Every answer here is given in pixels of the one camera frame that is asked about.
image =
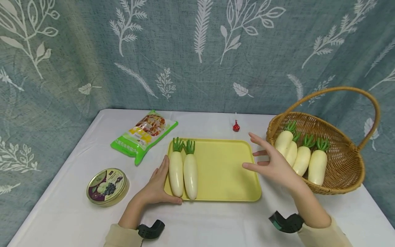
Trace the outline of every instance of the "black wrist strap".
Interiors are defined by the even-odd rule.
[[[165,229],[165,224],[160,220],[156,220],[152,227],[148,227],[144,224],[141,224],[137,227],[140,237],[145,239],[158,238],[161,235],[163,229]]]
[[[279,230],[285,233],[294,233],[302,228],[305,222],[300,215],[294,213],[285,219],[278,211],[269,217],[272,224]]]

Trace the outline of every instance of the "plastic tray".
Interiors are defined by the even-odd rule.
[[[198,165],[196,201],[254,202],[261,197],[256,172],[241,167],[243,162],[254,163],[250,145],[241,140],[190,139],[196,141]],[[168,155],[173,151],[170,142]],[[185,159],[185,150],[181,152]],[[169,176],[165,192],[173,195]],[[182,199],[189,200],[185,188]]]

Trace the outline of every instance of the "small red figure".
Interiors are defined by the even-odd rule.
[[[240,126],[237,124],[237,120],[235,120],[235,125],[233,125],[233,131],[234,132],[239,132],[239,130],[240,130]]]

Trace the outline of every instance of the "white radish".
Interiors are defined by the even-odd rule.
[[[287,155],[285,156],[285,159],[287,160],[287,162],[290,164],[291,167],[293,167],[293,164],[295,163],[295,159],[297,155],[296,142],[298,141],[299,137],[300,137],[300,132],[295,133],[291,143],[288,145],[287,148]]]
[[[185,190],[189,199],[195,200],[198,196],[198,164],[195,158],[195,142],[188,140],[185,146],[184,160]]]
[[[181,151],[184,142],[173,138],[173,152],[169,157],[169,180],[173,195],[181,197],[184,192],[184,176]]]
[[[274,143],[274,147],[284,157],[287,156],[288,146],[293,139],[292,132],[295,130],[295,128],[296,128],[296,121],[289,122],[285,130],[278,135],[276,142]]]
[[[314,136],[305,135],[303,138],[303,144],[297,149],[297,155],[295,163],[293,164],[293,170],[299,175],[303,176],[308,168],[310,162],[311,150],[315,145]]]
[[[325,178],[325,170],[328,162],[326,151],[329,149],[329,140],[317,139],[317,150],[311,154],[308,164],[308,180],[316,185],[322,185]]]

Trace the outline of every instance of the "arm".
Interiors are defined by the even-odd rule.
[[[346,235],[321,206],[309,187],[300,179],[285,158],[268,142],[250,133],[251,141],[265,150],[254,156],[268,155],[270,161],[243,163],[243,167],[286,187],[305,223],[298,235],[306,247],[352,247]]]
[[[168,170],[169,159],[166,155],[160,167],[155,169],[148,184],[128,203],[118,224],[111,225],[104,247],[140,247],[143,239],[136,229],[140,224],[144,208],[159,202],[182,204],[181,198],[170,196],[163,189]]]

